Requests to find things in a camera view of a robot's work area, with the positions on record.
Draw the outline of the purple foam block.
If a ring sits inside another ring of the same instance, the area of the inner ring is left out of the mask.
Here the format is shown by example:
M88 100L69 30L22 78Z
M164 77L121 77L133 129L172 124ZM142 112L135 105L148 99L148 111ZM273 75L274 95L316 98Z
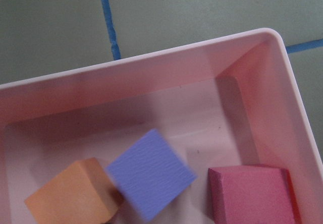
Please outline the purple foam block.
M153 220L197 178L156 129L104 170L145 222Z

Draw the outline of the pink plastic bin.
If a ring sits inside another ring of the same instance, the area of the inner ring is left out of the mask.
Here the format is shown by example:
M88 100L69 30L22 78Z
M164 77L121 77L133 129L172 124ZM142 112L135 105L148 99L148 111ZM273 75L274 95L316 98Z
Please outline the pink plastic bin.
M197 175L154 223L212 223L207 170L239 164L288 169L297 223L322 223L322 161L269 28L1 85L1 223L34 223L30 194L154 128Z

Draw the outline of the red foam block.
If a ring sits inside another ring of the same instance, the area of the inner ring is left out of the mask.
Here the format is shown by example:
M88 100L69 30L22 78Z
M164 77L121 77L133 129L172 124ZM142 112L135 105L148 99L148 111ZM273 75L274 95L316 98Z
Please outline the red foam block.
M210 167L208 179L215 223L301 223L287 169Z

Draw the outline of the orange foam block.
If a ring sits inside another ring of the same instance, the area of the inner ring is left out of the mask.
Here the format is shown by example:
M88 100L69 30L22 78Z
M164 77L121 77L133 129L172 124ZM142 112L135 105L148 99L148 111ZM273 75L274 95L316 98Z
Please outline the orange foam block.
M79 160L30 195L37 223L107 223L124 202L96 158Z

